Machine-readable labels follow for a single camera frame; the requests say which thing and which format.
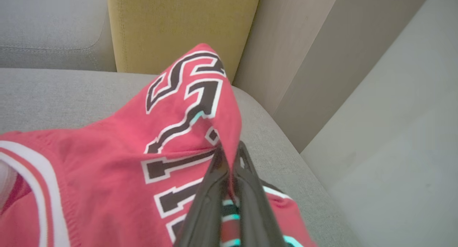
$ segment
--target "sofa seat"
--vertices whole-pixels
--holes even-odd
[[[156,76],[0,68],[0,133],[80,128],[110,116]],[[320,247],[360,246],[325,189],[270,115],[233,87],[242,140],[263,180],[291,196]]]

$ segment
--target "red basketball jersey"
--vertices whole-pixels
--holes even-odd
[[[0,246],[171,246],[215,146],[231,167],[241,128],[222,62],[201,44],[111,117],[3,134]],[[285,241],[315,246],[296,203],[264,190]],[[222,205],[221,245],[237,246],[238,209]]]

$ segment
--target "printed number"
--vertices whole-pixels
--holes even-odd
[[[172,241],[172,243],[175,242],[176,236],[178,236],[178,233],[180,232],[180,229],[183,226],[183,223],[185,222],[185,218],[186,214],[184,214],[183,216],[179,216],[178,218],[165,224],[165,227],[169,232],[170,240]]]
[[[193,201],[202,179],[197,179],[178,188],[172,187],[165,192],[154,195],[154,201],[161,218],[182,211],[186,203]]]
[[[188,133],[199,117],[203,119],[215,117],[222,84],[221,79],[198,79],[186,86],[185,99],[197,93],[196,102],[186,109],[185,117],[181,122],[167,126],[159,136],[147,144],[145,153],[161,153],[168,141]]]
[[[187,158],[166,158],[142,161],[143,174],[146,184],[170,178],[170,172],[211,160],[214,150]]]
[[[148,89],[147,99],[146,99],[146,113],[149,114],[154,106],[159,102],[161,99],[164,99],[167,96],[175,94],[178,92],[178,89],[181,86],[181,82],[183,81],[183,68],[185,65],[190,61],[195,61],[198,59],[208,59],[211,58],[211,64],[200,64],[196,65],[193,68],[190,76],[203,74],[203,73],[217,73],[226,77],[226,71],[224,71],[223,63],[219,59],[218,55],[214,53],[210,53],[208,51],[197,51],[195,53],[191,53],[190,55],[185,56],[181,60],[178,60],[170,69],[170,75],[168,77],[167,86],[163,89],[159,90],[154,94],[156,87],[162,82],[166,74],[162,74],[156,81],[151,84]]]

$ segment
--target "gray upholstery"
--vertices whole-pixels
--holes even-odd
[[[0,133],[78,128],[108,117],[155,76],[94,71],[0,69]],[[296,200],[321,247],[360,246],[288,138],[252,97],[233,88],[242,140],[260,177]]]
[[[116,71],[107,0],[0,0],[0,68]]]

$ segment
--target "jersey armhole trim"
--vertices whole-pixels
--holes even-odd
[[[29,184],[39,216],[39,247],[70,247],[57,177],[51,162],[20,143],[0,141],[0,159]]]

